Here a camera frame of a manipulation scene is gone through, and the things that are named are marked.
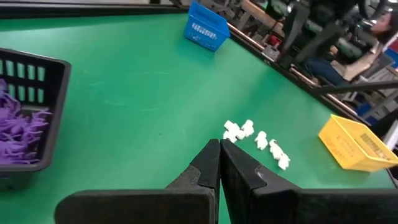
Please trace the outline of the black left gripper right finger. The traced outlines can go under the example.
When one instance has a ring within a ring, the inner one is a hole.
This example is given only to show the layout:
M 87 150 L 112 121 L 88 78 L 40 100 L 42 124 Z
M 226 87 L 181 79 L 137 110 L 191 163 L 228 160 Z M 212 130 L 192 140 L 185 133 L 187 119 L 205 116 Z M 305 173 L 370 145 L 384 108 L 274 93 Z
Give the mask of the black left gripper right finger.
M 231 224 L 294 224 L 299 187 L 229 140 L 221 141 L 221 181 Z

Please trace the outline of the yellow plastic slotted basket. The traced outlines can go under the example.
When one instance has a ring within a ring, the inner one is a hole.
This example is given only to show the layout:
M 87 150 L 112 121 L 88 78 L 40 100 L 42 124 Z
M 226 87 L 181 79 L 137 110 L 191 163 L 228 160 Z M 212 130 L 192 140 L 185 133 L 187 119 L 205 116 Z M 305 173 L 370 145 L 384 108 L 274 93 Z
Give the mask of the yellow plastic slotted basket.
M 398 166 L 398 156 L 363 123 L 333 114 L 318 137 L 343 169 L 375 172 Z

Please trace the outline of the blue plastic slotted basket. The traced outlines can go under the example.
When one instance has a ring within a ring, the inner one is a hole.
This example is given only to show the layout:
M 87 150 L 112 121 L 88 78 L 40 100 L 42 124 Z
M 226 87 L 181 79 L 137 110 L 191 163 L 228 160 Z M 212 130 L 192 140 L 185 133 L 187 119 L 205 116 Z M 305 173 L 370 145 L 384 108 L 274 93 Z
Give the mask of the blue plastic slotted basket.
M 198 45 L 217 51 L 230 38 L 227 20 L 197 2 L 191 3 L 184 37 Z

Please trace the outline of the person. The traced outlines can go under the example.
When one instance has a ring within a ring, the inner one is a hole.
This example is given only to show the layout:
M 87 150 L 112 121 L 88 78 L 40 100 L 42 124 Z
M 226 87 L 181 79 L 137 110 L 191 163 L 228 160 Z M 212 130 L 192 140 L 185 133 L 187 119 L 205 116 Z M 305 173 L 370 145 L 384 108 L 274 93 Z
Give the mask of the person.
M 313 77 L 324 78 L 334 86 L 349 85 L 361 72 L 371 67 L 396 32 L 398 32 L 398 11 L 387 12 L 369 30 L 377 42 L 357 61 L 340 64 L 336 60 L 330 62 L 324 58 L 309 58 L 304 67 Z

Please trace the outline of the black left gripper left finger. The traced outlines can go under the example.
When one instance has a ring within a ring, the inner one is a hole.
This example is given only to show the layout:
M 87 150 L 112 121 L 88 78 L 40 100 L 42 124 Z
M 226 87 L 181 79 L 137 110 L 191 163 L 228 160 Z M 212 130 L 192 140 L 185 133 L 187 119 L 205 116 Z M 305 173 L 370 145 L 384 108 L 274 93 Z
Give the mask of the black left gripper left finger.
M 166 186 L 167 189 L 210 189 L 215 201 L 211 209 L 215 217 L 211 224 L 218 224 L 219 221 L 220 160 L 220 142 L 218 139 L 210 139 L 187 168 Z

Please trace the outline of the black plastic slotted basket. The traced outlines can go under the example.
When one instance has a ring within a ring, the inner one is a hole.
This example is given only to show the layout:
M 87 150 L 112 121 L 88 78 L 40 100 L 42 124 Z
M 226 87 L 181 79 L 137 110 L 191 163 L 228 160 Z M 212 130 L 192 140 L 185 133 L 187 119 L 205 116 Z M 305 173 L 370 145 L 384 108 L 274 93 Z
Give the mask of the black plastic slotted basket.
M 37 128 L 46 137 L 25 151 L 36 152 L 40 159 L 38 163 L 9 164 L 7 158 L 0 157 L 0 191 L 26 188 L 36 172 L 51 164 L 71 68 L 71 64 L 64 60 L 0 48 L 0 78 L 7 83 L 13 101 L 21 104 L 21 110 L 14 118 L 0 121 L 0 132 L 24 124 L 25 117 L 34 112 L 52 113 L 47 118 L 48 125 Z

